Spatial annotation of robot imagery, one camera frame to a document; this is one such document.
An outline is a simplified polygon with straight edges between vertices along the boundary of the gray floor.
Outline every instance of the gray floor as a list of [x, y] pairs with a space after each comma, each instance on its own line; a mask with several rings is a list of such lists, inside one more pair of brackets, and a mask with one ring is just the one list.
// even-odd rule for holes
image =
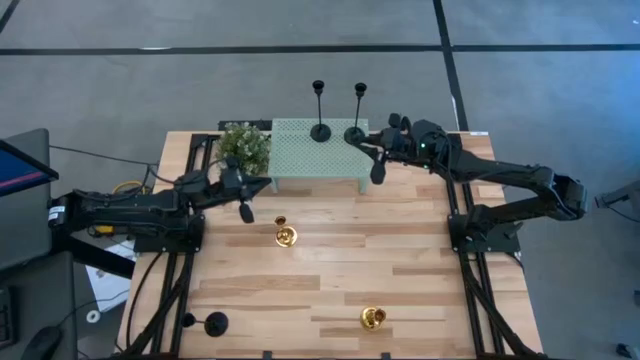
[[[8, 0], [0, 0], [2, 11]], [[640, 42], [632, 0], [446, 0], [454, 44]], [[439, 35], [429, 0], [22, 0], [0, 47], [98, 48], [426, 43]], [[469, 125], [492, 135], [501, 160], [542, 163], [591, 194], [640, 178], [640, 54], [456, 54]], [[389, 112], [455, 130], [439, 53], [0, 57], [0, 136], [36, 127], [51, 142], [145, 161], [166, 131], [216, 129], [219, 120], [313, 116], [309, 91], [325, 80], [324, 113], [354, 111], [352, 86], [369, 85], [362, 114]], [[54, 195], [108, 191], [143, 169], [55, 151]], [[507, 188], [508, 200], [526, 196]], [[621, 206], [622, 211], [629, 209]], [[640, 343], [640, 225], [593, 209], [575, 223], [528, 222], [523, 260], [550, 356], [614, 359]], [[78, 275], [78, 301], [91, 297]], [[112, 349], [122, 309], [80, 324], [80, 349]]]

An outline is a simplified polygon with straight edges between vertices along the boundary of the wooden table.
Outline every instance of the wooden table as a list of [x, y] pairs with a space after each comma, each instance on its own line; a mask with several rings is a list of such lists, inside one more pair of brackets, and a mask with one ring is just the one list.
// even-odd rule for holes
[[[168, 133], [161, 176], [173, 179], [184, 172], [191, 134]], [[488, 136], [461, 136], [465, 149], [493, 159]], [[155, 190], [168, 187], [158, 182]], [[476, 203], [504, 203], [499, 185], [477, 181], [471, 188]], [[458, 200], [465, 209], [460, 188]], [[440, 177], [388, 164], [385, 183], [370, 186], [364, 195], [355, 180], [285, 179], [279, 194], [267, 188], [252, 207], [256, 221], [251, 225], [242, 223], [237, 204], [206, 211], [207, 231], [195, 257], [187, 311], [201, 320], [222, 311], [230, 325], [219, 338], [207, 336], [200, 324], [185, 329], [180, 357], [259, 358], [265, 350], [276, 358], [379, 358], [381, 352], [393, 358], [474, 357]], [[279, 215], [298, 231], [292, 248], [275, 243]], [[138, 259], [120, 346], [133, 290], [153, 257]], [[156, 311], [166, 259], [158, 261], [141, 291], [132, 337]], [[487, 254], [487, 261], [498, 309], [525, 344], [541, 351], [522, 270], [502, 254]], [[360, 326], [360, 311], [368, 305], [387, 312], [377, 332]], [[174, 310], [167, 318], [164, 350]], [[484, 341], [492, 351], [486, 315], [480, 312]]]

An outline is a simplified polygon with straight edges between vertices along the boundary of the computer monitor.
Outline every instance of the computer monitor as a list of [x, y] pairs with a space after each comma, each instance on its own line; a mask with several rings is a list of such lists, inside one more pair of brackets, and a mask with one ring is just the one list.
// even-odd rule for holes
[[0, 196], [57, 179], [57, 172], [6, 141], [0, 140]]

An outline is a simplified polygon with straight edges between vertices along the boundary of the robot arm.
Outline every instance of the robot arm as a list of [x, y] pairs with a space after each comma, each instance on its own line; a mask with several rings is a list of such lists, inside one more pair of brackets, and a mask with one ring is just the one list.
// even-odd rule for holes
[[487, 207], [476, 205], [465, 219], [465, 236], [485, 238], [496, 225], [548, 216], [577, 220], [586, 212], [586, 190], [578, 181], [556, 174], [545, 166], [517, 165], [480, 159], [465, 151], [442, 128], [427, 120], [411, 124], [398, 114], [389, 117], [389, 128], [352, 143], [374, 161], [371, 181], [381, 184], [387, 161], [428, 169], [444, 179], [466, 183], [482, 179], [525, 188], [536, 196]]
[[204, 231], [202, 210], [239, 201], [242, 220], [252, 223], [246, 202], [271, 182], [243, 174], [235, 159], [227, 160], [214, 184], [206, 173], [192, 171], [178, 178], [173, 189], [157, 194], [71, 192], [52, 201], [49, 227], [70, 234], [92, 226], [113, 226], [136, 238], [136, 252], [198, 251]]

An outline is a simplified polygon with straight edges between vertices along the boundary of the potted plant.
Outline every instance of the potted plant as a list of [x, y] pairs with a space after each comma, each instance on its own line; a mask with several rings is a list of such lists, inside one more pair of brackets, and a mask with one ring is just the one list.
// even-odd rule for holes
[[258, 128], [248, 122], [228, 123], [218, 141], [215, 157], [222, 160], [233, 156], [238, 159], [243, 172], [257, 176], [267, 172], [270, 149], [271, 139]]

